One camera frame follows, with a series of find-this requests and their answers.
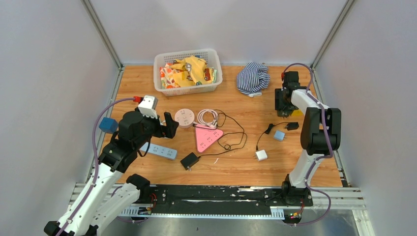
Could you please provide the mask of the light blue charger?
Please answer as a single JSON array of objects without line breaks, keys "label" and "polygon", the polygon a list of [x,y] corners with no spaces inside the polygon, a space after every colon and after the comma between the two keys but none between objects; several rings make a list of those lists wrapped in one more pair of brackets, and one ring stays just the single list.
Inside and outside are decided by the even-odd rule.
[{"label": "light blue charger", "polygon": [[282,131],[277,130],[273,136],[275,140],[282,142],[285,138],[285,133]]}]

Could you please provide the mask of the pink triangular power strip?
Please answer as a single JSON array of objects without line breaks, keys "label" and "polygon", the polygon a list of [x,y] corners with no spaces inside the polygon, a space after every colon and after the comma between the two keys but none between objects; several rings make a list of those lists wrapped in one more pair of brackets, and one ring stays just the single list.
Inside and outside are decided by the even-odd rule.
[{"label": "pink triangular power strip", "polygon": [[212,144],[217,142],[223,134],[223,131],[220,129],[212,129],[206,126],[196,125],[195,136],[197,152],[203,153]]}]

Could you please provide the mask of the blue cube socket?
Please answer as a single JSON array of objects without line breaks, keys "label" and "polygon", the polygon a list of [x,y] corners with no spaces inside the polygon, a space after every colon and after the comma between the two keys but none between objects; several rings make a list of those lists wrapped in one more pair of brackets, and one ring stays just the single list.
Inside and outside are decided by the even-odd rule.
[{"label": "blue cube socket", "polygon": [[118,122],[113,118],[103,117],[99,129],[104,133],[113,134],[118,130]]}]

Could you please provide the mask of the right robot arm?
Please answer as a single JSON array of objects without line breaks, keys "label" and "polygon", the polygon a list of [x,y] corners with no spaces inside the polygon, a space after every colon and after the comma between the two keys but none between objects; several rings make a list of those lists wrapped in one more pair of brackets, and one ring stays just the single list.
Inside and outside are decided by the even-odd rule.
[{"label": "right robot arm", "polygon": [[282,88],[274,92],[278,116],[289,117],[296,110],[304,115],[300,134],[302,153],[282,183],[281,199],[291,206],[308,196],[319,164],[332,158],[340,147],[341,110],[323,104],[308,87],[301,86],[297,71],[283,72],[281,79]]}]

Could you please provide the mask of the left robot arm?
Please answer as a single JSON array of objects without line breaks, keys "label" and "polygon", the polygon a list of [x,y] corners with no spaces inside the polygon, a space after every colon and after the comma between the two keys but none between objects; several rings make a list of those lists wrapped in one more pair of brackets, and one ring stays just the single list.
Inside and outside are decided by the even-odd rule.
[{"label": "left robot arm", "polygon": [[100,236],[130,204],[147,202],[150,181],[138,174],[131,175],[109,200],[104,198],[152,137],[175,136],[179,123],[168,112],[164,117],[166,124],[161,125],[158,115],[146,116],[139,110],[125,113],[78,198],[59,220],[49,221],[44,232],[49,236]]}]

